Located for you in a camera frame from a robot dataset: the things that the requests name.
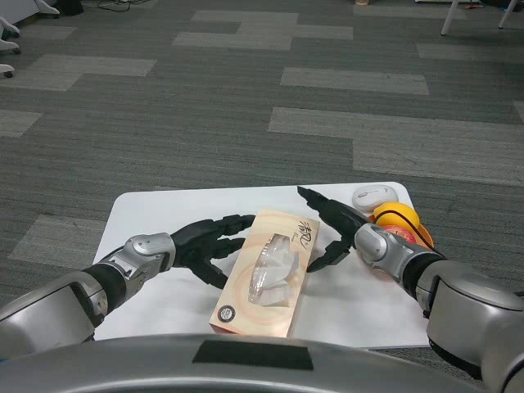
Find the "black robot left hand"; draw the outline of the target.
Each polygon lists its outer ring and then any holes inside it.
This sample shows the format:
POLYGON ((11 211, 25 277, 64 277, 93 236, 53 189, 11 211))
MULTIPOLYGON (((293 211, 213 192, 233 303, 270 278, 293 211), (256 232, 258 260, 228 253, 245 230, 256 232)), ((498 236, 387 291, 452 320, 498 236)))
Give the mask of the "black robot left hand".
POLYGON ((254 215, 229 215, 220 220, 206 219, 179 229, 171 235, 176 254, 173 268, 187 268, 205 284, 224 289, 228 276, 213 265, 241 250, 245 238, 230 238, 249 228, 254 215))

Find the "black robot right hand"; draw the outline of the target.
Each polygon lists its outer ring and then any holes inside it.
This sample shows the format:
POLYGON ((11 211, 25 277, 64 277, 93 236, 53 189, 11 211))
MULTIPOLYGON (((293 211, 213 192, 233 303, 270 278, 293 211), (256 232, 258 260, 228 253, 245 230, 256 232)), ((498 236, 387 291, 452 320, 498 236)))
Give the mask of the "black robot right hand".
POLYGON ((298 186, 297 192, 305 199, 309 208, 318 212, 319 218, 327 226, 341 235, 340 240, 329 243, 324 254, 309 264, 307 272, 313 273, 330 265, 339 264, 355 245, 355 234, 363 225, 369 223, 369 219, 356 209, 328 199, 315 190, 298 186))

